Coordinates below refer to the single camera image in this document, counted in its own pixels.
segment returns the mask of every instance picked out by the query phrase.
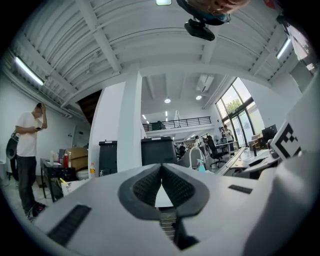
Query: spray bottle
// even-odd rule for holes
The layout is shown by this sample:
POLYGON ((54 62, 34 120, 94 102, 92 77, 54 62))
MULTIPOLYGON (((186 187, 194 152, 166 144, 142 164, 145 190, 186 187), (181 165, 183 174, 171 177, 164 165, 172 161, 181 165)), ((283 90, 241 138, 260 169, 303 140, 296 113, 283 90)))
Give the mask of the spray bottle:
POLYGON ((205 169, 205 167, 204 167, 204 161, 202 161, 202 160, 200 160, 200 159, 197 159, 197 161, 198 161, 198 166, 199 166, 198 171, 199 171, 200 173, 205 173, 205 172, 206 172, 206 169, 205 169))

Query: glass door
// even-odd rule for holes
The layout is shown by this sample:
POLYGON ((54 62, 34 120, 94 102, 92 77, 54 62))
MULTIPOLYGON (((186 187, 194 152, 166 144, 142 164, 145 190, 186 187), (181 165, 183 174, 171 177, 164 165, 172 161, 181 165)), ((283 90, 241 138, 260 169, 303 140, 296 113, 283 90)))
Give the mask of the glass door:
POLYGON ((254 133, 252 131, 251 124, 250 124, 250 121, 249 121, 249 118, 248 118, 248 115, 247 115, 247 113, 245 111, 243 111, 238 115, 238 117, 240 119, 240 122, 241 122, 241 125, 242 125, 242 128, 243 128, 242 132, 244 133, 245 140, 246 140, 246 143, 247 143, 247 146, 248 146, 249 141, 251 141, 252 136, 254 135, 254 133))
POLYGON ((235 129, 235 133, 236 133, 236 137, 237 137, 237 140, 239 143, 239 147, 245 147, 246 146, 245 137, 244 137, 243 131, 241 129, 241 125, 240 125, 238 116, 235 116, 234 118, 232 118, 232 123, 233 123, 233 127, 235 129))

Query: fluorescent light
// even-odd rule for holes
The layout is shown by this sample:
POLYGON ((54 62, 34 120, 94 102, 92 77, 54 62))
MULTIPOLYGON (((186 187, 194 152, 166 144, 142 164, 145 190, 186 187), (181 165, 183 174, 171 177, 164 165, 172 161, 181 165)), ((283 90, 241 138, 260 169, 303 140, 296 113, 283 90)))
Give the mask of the fluorescent light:
POLYGON ((156 0, 158 6, 169 6, 172 3, 172 0, 156 0))
POLYGON ((287 47, 289 46, 291 42, 291 39, 287 39, 285 44, 283 45, 283 47, 281 48, 281 50, 279 51, 279 53, 276 55, 277 59, 280 59, 280 57, 282 56, 282 54, 284 54, 285 50, 287 49, 287 47))
POLYGON ((44 85, 44 82, 19 57, 15 58, 15 62, 39 85, 44 85))

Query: plastic bottle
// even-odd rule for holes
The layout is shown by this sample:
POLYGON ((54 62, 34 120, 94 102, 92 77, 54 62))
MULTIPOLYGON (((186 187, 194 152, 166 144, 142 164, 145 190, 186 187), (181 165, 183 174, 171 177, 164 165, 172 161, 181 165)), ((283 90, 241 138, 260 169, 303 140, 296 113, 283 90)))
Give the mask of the plastic bottle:
POLYGON ((68 167, 71 168, 71 152, 69 152, 68 159, 69 159, 68 167))
POLYGON ((94 178, 96 176, 96 169, 95 169, 95 165, 94 163, 92 162, 91 163, 91 166, 90 166, 90 177, 91 179, 94 178))
POLYGON ((63 168, 68 168, 68 154, 65 153, 63 157, 63 168))

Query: cardboard box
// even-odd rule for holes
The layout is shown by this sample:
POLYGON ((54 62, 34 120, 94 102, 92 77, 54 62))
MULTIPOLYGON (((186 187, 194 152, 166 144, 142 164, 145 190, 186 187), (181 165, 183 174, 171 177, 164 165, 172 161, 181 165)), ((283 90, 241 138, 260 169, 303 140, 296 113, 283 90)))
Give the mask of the cardboard box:
POLYGON ((69 155, 71 152, 71 167, 75 171, 88 168, 88 150, 83 147, 68 148, 65 152, 69 155))

